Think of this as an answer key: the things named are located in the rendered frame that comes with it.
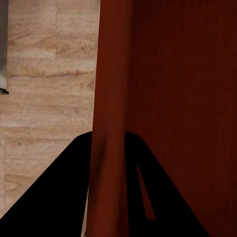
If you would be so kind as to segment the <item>storage box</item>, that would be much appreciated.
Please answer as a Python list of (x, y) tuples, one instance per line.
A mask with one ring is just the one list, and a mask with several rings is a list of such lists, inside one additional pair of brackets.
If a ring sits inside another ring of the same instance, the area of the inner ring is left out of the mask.
[(127, 131), (210, 237), (237, 237), (237, 0), (101, 0), (84, 237), (129, 237)]

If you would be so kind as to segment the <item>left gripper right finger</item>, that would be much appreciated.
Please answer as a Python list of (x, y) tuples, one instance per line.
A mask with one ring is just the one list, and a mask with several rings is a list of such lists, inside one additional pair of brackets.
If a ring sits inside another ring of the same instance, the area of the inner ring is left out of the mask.
[[(146, 218), (139, 167), (156, 220)], [(129, 237), (210, 237), (145, 141), (125, 133)]]

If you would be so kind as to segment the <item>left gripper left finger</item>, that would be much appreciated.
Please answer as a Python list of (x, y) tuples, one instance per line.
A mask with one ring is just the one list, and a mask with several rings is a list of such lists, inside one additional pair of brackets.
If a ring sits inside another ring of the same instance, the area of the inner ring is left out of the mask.
[(0, 219), (0, 237), (81, 237), (92, 131), (76, 137)]

